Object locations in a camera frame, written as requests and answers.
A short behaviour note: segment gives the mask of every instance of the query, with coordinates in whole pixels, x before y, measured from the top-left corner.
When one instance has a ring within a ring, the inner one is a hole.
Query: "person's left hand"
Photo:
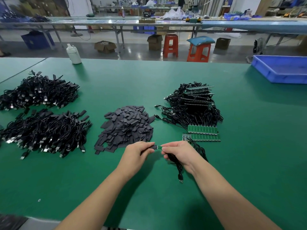
[[[131,179],[142,167],[147,156],[154,152],[152,148],[154,142],[139,141],[129,144],[116,168],[127,179]]]

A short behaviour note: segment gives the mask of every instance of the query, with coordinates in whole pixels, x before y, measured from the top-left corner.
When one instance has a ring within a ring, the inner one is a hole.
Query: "red plastic stool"
[[[173,45],[169,45],[169,41],[173,40]],[[175,53],[178,57],[178,35],[167,34],[164,39],[163,55],[168,56],[169,53]]]
[[[208,48],[208,55],[206,56],[203,55],[203,49],[205,47]],[[199,46],[196,46],[195,54],[192,54],[192,48],[193,48],[193,44],[191,44],[190,46],[190,51],[189,51],[187,62],[208,62],[209,61],[211,43],[204,43]]]

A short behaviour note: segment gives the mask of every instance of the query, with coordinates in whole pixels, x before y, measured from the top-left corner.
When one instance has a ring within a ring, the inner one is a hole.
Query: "white bottle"
[[[124,9],[123,6],[122,6],[122,17],[123,17],[123,18],[125,17],[125,9]]]
[[[73,64],[81,64],[81,57],[78,53],[77,48],[73,45],[71,46],[69,43],[67,44],[67,49],[66,49],[68,56],[70,60],[72,61]]]

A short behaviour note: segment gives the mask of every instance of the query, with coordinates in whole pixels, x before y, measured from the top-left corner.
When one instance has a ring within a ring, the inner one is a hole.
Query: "stool with blue cushion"
[[[191,43],[187,62],[208,62],[209,61],[211,44],[215,43],[215,41],[212,38],[207,37],[207,36],[199,36],[196,38],[190,38],[187,41]],[[193,46],[196,47],[195,54],[192,54]],[[207,55],[203,55],[203,49],[205,47],[208,48]]]

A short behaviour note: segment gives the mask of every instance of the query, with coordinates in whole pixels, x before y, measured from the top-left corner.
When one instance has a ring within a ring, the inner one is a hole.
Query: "green table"
[[[161,114],[155,104],[193,81],[214,85],[217,107],[224,116],[218,124],[222,141],[201,143],[209,162],[251,203],[285,229],[305,229],[307,199],[305,85],[271,84],[247,64],[117,61],[48,58],[34,71],[64,75],[81,86],[80,97],[56,113],[87,110],[94,123],[87,135],[86,153],[32,152],[2,143],[0,149],[0,212],[62,220],[117,166],[124,148],[95,155],[103,115],[125,105],[144,105],[149,115]],[[16,87],[24,71],[0,84]],[[21,112],[0,112],[7,124]],[[183,130],[155,120],[156,144],[180,140]],[[141,171],[124,187],[106,226],[130,229],[222,229],[195,181],[160,153],[152,154]]]
[[[0,58],[0,83],[15,76],[16,74],[31,68],[45,58],[18,58],[4,57]]]

